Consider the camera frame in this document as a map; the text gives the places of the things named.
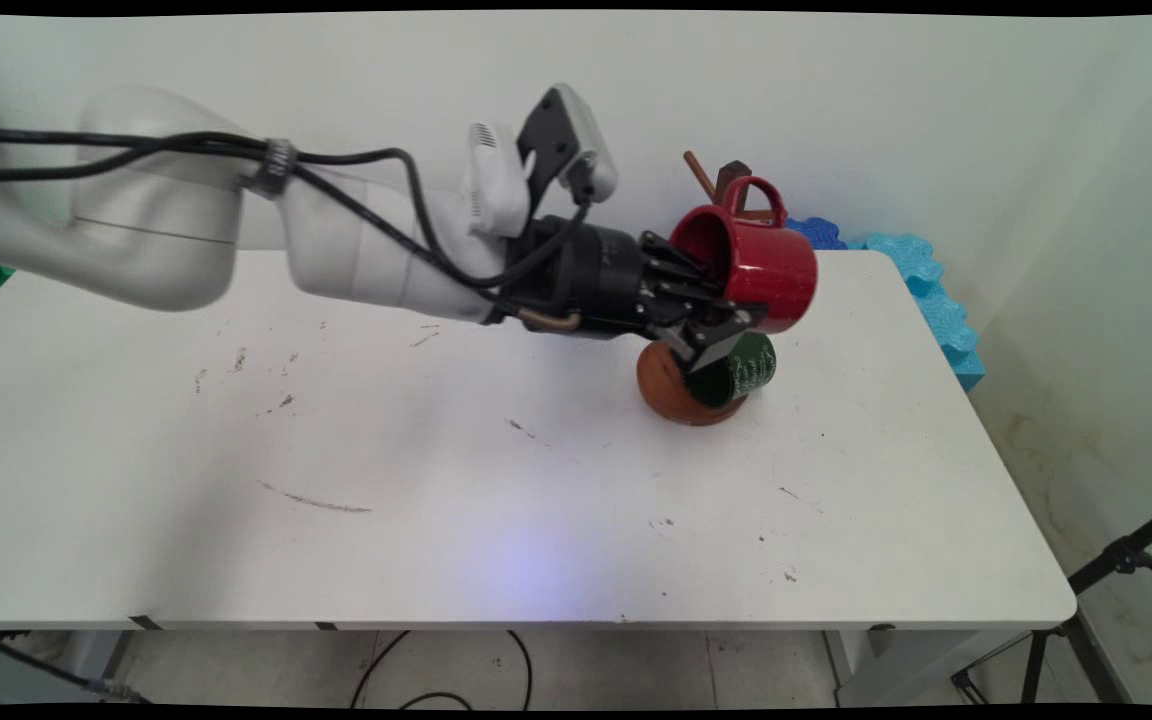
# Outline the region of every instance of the table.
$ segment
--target table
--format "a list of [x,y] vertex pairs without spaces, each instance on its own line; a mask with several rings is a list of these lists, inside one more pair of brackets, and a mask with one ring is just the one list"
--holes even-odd
[[890,260],[818,256],[776,378],[708,429],[641,400],[641,338],[320,300],[278,251],[183,314],[18,273],[0,628],[890,624],[943,657],[1068,619]]

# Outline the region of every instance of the white wall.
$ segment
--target white wall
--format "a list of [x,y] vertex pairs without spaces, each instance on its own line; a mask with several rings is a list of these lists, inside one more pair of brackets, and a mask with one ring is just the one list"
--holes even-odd
[[[448,12],[200,18],[0,18],[5,122],[67,128],[84,97],[147,83],[303,149],[410,149],[456,187],[467,123],[517,127],[566,81],[599,119],[621,187],[591,213],[668,232],[710,174],[745,160],[791,214],[846,237],[918,232],[948,290],[988,323],[1052,206],[1092,172],[1137,103],[1152,18],[649,12]],[[65,160],[63,151],[20,152]],[[397,179],[391,169],[376,170]],[[63,190],[40,206],[63,213]],[[558,194],[544,210],[570,213]],[[249,247],[278,247],[252,200]]]
[[[1138,268],[1152,278],[1150,17],[0,18],[10,126],[69,128],[84,97],[147,83],[305,150],[406,147],[431,185],[460,181],[467,123],[517,127],[558,81],[593,106],[621,172],[591,222],[667,233],[702,202],[681,160],[691,149],[710,174],[746,161],[794,217],[835,220],[846,238],[923,234],[983,331],[990,374],[975,404],[1062,561],[1152,511],[1152,285],[1135,290]],[[18,151],[21,161],[70,158]],[[31,192],[63,217],[61,185]],[[558,194],[543,210],[568,213]],[[265,202],[248,204],[243,243],[282,243]],[[1030,424],[1009,435],[1010,414]],[[1029,445],[1007,450],[1016,432],[1064,463],[1028,464]],[[1084,439],[1107,460],[1087,465]],[[1064,499],[1055,523],[1044,488]],[[1152,583],[1137,579],[1124,579],[1144,588],[1123,586],[1126,611],[1093,616],[1101,634],[1129,638],[1111,652],[1152,698]]]
[[[980,338],[975,409],[1066,570],[1152,516],[1152,82]],[[1152,574],[1079,601],[1152,702]]]

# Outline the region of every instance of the green mug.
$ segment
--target green mug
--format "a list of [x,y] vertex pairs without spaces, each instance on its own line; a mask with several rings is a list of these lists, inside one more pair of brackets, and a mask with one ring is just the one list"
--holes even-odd
[[687,392],[702,406],[722,407],[744,397],[776,373],[776,350],[759,332],[749,331],[722,359],[682,378]]

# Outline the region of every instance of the blue foam block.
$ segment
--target blue foam block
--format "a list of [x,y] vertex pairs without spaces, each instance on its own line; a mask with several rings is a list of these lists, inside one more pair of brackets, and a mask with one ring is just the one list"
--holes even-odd
[[932,259],[932,243],[914,234],[872,234],[859,245],[882,252],[896,264],[958,382],[964,391],[972,389],[984,377],[984,365],[975,351],[979,338],[968,327],[968,309],[941,286],[945,268]]
[[984,365],[980,364],[980,357],[975,354],[975,350],[968,353],[964,359],[952,364],[952,367],[954,367],[954,374],[958,378],[958,384],[963,386],[963,392],[972,389],[980,381],[980,378],[984,377]]
[[824,218],[786,220],[785,227],[803,233],[813,250],[847,250],[847,243],[838,240],[838,225]]
[[932,243],[916,234],[872,234],[865,238],[864,247],[892,258],[915,297],[927,295],[941,283],[945,268],[932,260]]

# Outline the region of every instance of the floor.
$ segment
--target floor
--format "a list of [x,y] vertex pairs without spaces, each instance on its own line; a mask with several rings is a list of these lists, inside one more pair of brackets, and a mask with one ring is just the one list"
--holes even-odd
[[[346,707],[396,632],[135,632],[116,676],[151,700],[197,705]],[[524,629],[532,710],[833,707],[821,632],[665,632]],[[1028,641],[975,672],[992,702],[1015,702]],[[517,708],[525,665],[506,632],[411,632],[359,698],[397,707],[420,694],[460,694],[475,710]],[[1094,702],[1064,643],[1049,646],[1039,702]],[[909,705],[963,703],[948,679]],[[433,698],[422,708],[457,708]]]

